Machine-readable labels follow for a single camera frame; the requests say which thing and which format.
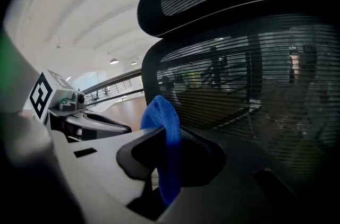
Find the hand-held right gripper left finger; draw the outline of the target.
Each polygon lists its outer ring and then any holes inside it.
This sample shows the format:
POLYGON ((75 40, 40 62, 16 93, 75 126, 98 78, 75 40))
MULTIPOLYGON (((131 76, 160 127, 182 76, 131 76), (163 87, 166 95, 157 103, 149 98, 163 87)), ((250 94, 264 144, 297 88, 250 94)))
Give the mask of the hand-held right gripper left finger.
POLYGON ((51 131, 55 156, 85 223, 158 222, 127 207, 141 196, 144 182, 130 178, 116 161, 122 146, 158 131, 150 128, 78 143, 68 143, 62 132, 51 131))

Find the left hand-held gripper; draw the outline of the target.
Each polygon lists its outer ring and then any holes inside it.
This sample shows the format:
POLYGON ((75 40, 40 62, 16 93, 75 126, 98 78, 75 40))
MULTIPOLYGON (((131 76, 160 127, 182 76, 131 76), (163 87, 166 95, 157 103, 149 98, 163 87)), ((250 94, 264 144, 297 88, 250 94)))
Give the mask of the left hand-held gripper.
POLYGON ((85 95, 51 70, 40 74, 29 96, 34 118, 49 130, 79 141, 131 133, 130 126, 86 108, 85 95))

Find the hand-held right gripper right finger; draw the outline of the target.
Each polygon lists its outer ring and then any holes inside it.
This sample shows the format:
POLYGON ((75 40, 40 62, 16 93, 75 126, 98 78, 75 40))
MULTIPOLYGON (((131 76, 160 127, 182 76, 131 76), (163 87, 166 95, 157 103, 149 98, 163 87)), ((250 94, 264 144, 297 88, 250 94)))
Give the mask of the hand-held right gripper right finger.
POLYGON ((196 132, 224 152, 225 164, 205 186, 184 187, 159 223, 275 223, 288 216, 302 177, 255 142, 196 132))

